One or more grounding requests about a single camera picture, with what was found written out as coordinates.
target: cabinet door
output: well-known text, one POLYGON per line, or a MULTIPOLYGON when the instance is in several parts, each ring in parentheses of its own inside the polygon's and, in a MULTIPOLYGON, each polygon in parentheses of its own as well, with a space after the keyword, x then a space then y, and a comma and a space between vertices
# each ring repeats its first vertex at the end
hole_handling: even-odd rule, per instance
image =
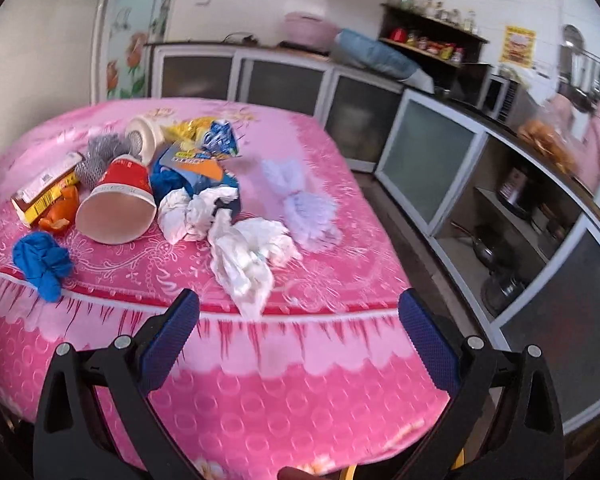
POLYGON ((326 63, 262 51, 241 56, 240 101, 320 115, 332 72, 326 63))
POLYGON ((459 192, 486 134, 464 114, 407 91, 376 175, 424 234, 459 192))
POLYGON ((238 65, 234 48, 158 46, 152 71, 152 97, 235 100, 238 65))
POLYGON ((400 106, 402 86, 338 75, 325 130, 349 167, 373 171, 400 106))
POLYGON ((528 344, 542 349, 565 432, 600 413, 600 231, 586 218, 573 230, 567 259, 502 326, 513 351, 528 344))

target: red paper cup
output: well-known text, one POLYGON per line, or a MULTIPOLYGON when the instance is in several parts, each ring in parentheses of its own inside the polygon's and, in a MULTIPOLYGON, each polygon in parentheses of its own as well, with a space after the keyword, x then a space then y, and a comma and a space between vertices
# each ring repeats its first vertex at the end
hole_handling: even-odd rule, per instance
POLYGON ((146 168, 132 156, 122 155, 80 204, 75 227, 101 244, 126 244, 144 234, 155 210, 146 168))

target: table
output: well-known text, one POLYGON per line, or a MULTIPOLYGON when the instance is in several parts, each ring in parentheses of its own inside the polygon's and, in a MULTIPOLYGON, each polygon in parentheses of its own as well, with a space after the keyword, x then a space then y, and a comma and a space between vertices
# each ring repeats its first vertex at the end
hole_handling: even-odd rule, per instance
MULTIPOLYGON (((62 298, 46 303, 13 265, 11 248, 28 229, 0 200, 0 401, 33 421, 58 344, 107 346, 188 287, 200 297, 200 322, 150 401, 206 478, 267 480, 285 465, 324 473, 393 456, 417 441, 448 395, 433 385, 398 320, 398 295, 410 284, 391 243, 313 118, 202 99, 104 103, 19 139, 0 158, 0 181, 22 154, 84 146, 90 136, 123 131, 137 114, 231 120, 242 154, 232 171, 247 214, 280 214, 258 162, 301 160, 309 188, 336 199, 343 241, 324 253, 301 251, 300 262, 276 269, 262 320, 245 322, 209 269, 206 241, 172 246, 154 222, 132 243, 104 246, 72 228, 58 241, 74 272, 62 298)), ((108 391, 98 395, 122 457, 140 465, 108 391)))

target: cooking pot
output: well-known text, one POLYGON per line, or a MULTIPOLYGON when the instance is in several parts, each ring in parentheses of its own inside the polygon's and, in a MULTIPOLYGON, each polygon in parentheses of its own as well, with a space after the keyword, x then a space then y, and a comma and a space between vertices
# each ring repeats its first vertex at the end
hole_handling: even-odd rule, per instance
POLYGON ((489 270, 512 269, 516 264, 513 248, 488 225, 475 228, 475 234, 460 224, 451 221, 451 225, 471 237, 474 243, 474 253, 489 270))
POLYGON ((514 270, 497 270, 482 284, 480 297, 493 317, 498 317, 525 290, 514 270))

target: yellow poster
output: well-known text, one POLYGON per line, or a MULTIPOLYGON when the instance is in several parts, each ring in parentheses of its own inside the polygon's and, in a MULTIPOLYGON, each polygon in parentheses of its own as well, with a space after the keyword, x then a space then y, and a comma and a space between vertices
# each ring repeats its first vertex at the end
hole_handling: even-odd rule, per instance
POLYGON ((500 62, 531 68, 534 63, 535 46, 536 33, 534 31, 507 25, 504 31, 504 46, 500 62))

